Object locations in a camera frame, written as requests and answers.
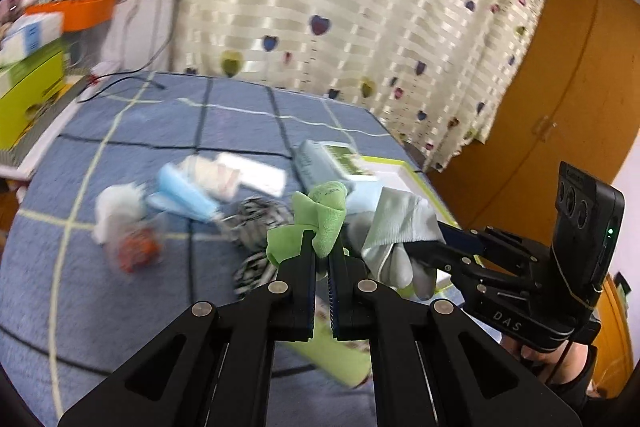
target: silver screw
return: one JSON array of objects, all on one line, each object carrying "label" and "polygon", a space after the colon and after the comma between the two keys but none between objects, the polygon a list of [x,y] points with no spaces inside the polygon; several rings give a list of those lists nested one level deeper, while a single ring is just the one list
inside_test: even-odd
[{"label": "silver screw", "polygon": [[449,315],[453,313],[453,304],[447,301],[447,299],[440,299],[435,302],[433,305],[433,309],[436,310],[440,315]]},{"label": "silver screw", "polygon": [[213,306],[205,301],[196,302],[191,307],[191,313],[193,313],[196,317],[206,317],[212,310]]},{"label": "silver screw", "polygon": [[358,290],[365,293],[371,293],[376,291],[378,284],[371,279],[363,279],[358,283]]},{"label": "silver screw", "polygon": [[270,283],[269,291],[271,293],[284,293],[289,289],[289,285],[284,281],[273,281]]}]

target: curtain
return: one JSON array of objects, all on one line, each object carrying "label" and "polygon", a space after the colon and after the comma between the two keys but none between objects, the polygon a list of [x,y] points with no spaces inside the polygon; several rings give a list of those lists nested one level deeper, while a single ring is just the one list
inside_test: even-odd
[{"label": "curtain", "polygon": [[180,0],[175,67],[368,108],[443,169],[495,112],[544,0]]}]

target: orange container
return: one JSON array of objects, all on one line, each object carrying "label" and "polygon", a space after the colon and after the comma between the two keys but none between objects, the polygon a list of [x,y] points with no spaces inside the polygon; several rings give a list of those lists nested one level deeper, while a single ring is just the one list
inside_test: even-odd
[{"label": "orange container", "polygon": [[79,32],[108,21],[113,15],[116,0],[67,0],[29,6],[25,13],[62,12],[65,32]]}]

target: tissue box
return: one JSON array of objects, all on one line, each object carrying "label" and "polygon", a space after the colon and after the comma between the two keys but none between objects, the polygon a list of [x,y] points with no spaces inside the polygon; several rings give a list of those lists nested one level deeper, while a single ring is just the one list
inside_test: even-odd
[{"label": "tissue box", "polygon": [[64,83],[63,47],[52,42],[0,69],[0,149],[11,149]]},{"label": "tissue box", "polygon": [[307,191],[324,182],[342,182],[348,192],[347,214],[373,212],[378,206],[383,185],[350,145],[306,140],[293,162]]},{"label": "tissue box", "polygon": [[62,13],[23,15],[2,40],[0,66],[20,62],[62,35]]}]

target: black sleeve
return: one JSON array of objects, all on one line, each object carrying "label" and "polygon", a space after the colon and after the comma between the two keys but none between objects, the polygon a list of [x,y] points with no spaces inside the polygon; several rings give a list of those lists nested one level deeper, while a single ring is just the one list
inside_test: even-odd
[{"label": "black sleeve", "polygon": [[593,377],[597,354],[598,348],[595,346],[589,346],[587,362],[584,364],[584,368],[580,375],[575,377],[571,382],[549,386],[549,389],[562,398],[562,400],[575,410],[578,415],[580,415],[580,412],[588,400],[587,388],[591,378]]}]

